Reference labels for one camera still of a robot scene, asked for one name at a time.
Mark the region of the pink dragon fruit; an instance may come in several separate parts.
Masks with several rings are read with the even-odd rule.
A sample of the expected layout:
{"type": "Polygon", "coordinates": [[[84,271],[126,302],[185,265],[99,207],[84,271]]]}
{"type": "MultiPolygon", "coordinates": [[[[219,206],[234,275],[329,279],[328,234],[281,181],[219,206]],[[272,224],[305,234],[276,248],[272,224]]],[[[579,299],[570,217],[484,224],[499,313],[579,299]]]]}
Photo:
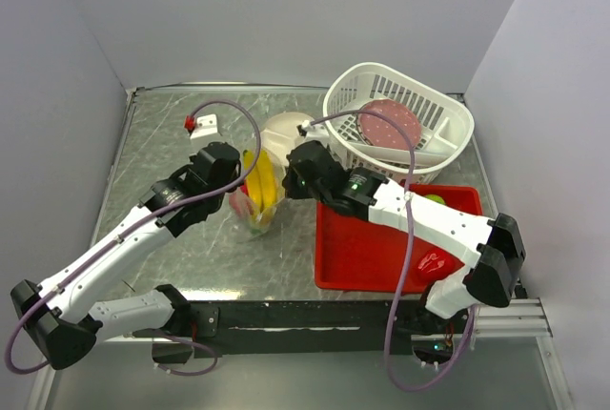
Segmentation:
{"type": "Polygon", "coordinates": [[[240,218],[256,218],[258,214],[258,207],[250,198],[246,185],[241,185],[237,190],[230,193],[229,203],[240,218]]]}

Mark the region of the yellow banana bunch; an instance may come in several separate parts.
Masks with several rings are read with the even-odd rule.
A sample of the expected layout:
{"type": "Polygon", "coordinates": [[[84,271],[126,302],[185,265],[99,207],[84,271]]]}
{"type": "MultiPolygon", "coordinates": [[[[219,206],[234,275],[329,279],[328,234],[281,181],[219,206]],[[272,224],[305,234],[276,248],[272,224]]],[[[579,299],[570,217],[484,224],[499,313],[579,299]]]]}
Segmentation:
{"type": "Polygon", "coordinates": [[[250,198],[258,207],[258,214],[256,218],[251,218],[251,221],[255,227],[264,229],[270,225],[279,200],[275,168],[265,150],[260,151],[256,163],[254,163],[254,153],[246,150],[243,153],[243,162],[245,169],[252,168],[245,179],[245,185],[250,198]]]}

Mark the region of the clear dotted zip top bag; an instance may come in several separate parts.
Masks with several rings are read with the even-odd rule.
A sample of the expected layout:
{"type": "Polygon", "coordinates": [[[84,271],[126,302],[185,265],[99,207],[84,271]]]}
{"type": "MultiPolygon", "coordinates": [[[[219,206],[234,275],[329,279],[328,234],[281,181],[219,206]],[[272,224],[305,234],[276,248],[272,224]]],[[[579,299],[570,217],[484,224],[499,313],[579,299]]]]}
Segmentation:
{"type": "Polygon", "coordinates": [[[237,239],[246,241],[265,234],[272,226],[279,203],[284,198],[283,167],[265,149],[254,163],[254,151],[242,154],[244,169],[252,170],[243,184],[229,194],[229,205],[236,217],[237,239]]]}

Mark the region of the red bell pepper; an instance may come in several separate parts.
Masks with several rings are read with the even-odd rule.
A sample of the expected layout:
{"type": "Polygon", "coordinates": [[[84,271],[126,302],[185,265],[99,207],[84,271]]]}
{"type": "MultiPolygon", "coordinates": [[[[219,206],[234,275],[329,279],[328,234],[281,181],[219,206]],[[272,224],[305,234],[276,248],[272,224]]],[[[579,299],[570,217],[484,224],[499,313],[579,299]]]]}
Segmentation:
{"type": "Polygon", "coordinates": [[[430,249],[416,265],[417,278],[430,283],[446,278],[457,268],[455,258],[448,252],[440,249],[430,249]]]}

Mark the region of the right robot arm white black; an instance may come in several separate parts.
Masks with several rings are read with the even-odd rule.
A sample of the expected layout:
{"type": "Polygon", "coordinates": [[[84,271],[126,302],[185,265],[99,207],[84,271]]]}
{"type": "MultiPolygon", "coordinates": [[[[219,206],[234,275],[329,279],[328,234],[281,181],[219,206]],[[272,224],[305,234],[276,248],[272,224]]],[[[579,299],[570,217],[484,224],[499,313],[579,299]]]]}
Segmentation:
{"type": "Polygon", "coordinates": [[[312,198],[335,213],[420,238],[462,264],[432,284],[417,308],[424,330],[438,332],[459,311],[474,304],[508,306],[526,252],[517,221],[506,214],[494,218],[470,215],[417,195],[372,170],[345,169],[318,141],[293,149],[282,181],[291,199],[312,198]]]}

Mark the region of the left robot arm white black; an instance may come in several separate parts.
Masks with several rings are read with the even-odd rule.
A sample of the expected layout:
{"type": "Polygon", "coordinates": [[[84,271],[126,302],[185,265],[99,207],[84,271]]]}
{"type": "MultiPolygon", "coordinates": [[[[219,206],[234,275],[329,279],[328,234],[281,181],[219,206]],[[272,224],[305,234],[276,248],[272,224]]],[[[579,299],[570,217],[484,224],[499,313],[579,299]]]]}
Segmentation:
{"type": "Polygon", "coordinates": [[[128,215],[64,270],[40,283],[24,279],[10,298],[24,330],[54,370],[74,365],[109,339],[143,330],[175,336],[193,322],[192,306],[171,284],[100,301],[131,265],[205,221],[239,185],[240,153],[213,142],[152,184],[128,215]]]}

